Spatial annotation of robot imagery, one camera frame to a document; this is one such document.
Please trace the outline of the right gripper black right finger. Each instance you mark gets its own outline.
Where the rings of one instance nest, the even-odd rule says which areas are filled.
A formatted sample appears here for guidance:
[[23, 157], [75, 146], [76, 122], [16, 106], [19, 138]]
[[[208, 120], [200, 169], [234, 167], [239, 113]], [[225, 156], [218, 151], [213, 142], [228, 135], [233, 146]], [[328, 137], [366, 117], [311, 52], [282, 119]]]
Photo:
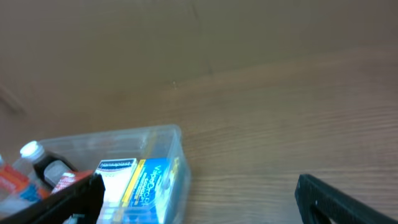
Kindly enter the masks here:
[[310, 174], [299, 175], [295, 199], [304, 224], [397, 224]]

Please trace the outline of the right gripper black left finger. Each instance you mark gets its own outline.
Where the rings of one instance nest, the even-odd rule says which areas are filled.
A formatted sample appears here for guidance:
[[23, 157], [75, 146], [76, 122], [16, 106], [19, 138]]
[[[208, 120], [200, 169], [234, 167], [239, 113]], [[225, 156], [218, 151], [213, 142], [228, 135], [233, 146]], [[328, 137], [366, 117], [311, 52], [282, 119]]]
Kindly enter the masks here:
[[77, 215], [78, 223], [96, 223], [105, 186], [100, 174], [93, 173], [3, 220], [1, 224], [63, 223]]

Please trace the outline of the red white sachet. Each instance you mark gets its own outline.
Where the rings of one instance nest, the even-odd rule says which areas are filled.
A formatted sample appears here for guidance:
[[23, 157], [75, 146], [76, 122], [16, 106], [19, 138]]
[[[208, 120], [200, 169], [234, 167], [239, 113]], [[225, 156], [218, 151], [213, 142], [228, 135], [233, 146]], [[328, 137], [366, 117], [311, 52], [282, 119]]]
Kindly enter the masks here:
[[74, 171], [65, 172], [61, 176], [61, 179], [58, 181], [57, 185], [53, 188], [51, 194], [55, 194], [73, 185], [74, 183], [80, 181], [81, 179], [90, 176], [92, 173], [93, 173], [92, 170], [86, 170], [81, 172], [74, 172]]

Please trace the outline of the white plaster box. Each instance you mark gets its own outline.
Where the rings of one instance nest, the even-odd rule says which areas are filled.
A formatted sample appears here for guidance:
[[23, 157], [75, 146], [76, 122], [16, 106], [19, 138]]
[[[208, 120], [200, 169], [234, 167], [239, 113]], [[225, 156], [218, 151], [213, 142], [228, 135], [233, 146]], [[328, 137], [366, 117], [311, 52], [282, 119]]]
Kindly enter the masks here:
[[129, 181], [137, 167], [136, 158], [100, 161], [95, 172], [103, 179], [105, 191], [100, 220], [110, 220], [119, 208]]

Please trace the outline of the blue yellow lozenge box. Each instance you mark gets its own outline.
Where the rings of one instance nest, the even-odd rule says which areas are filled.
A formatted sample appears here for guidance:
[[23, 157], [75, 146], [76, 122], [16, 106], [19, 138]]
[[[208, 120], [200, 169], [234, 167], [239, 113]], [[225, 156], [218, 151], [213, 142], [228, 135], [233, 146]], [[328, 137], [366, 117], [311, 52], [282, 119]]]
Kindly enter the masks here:
[[122, 196], [113, 223], [172, 223], [180, 183], [181, 159], [141, 159]]

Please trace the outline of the dark bottle with white cap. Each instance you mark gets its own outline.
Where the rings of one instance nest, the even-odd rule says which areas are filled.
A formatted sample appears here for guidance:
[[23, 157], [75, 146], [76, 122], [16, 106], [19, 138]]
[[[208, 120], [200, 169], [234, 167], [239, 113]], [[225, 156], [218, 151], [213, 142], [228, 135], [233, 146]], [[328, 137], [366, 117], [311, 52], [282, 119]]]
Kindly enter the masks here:
[[20, 154], [32, 164], [37, 177], [50, 189], [58, 184], [65, 172], [78, 171], [61, 155], [46, 151], [38, 141], [28, 142], [20, 149]]

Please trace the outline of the orange blue tube white cap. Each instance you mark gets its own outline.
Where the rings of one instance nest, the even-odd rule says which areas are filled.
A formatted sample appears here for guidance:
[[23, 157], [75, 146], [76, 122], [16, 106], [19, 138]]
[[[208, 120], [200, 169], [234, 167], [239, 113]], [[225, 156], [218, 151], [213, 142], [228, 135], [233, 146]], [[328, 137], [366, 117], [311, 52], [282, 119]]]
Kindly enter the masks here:
[[1, 158], [1, 190], [27, 202], [39, 202], [46, 199], [50, 192], [31, 181]]

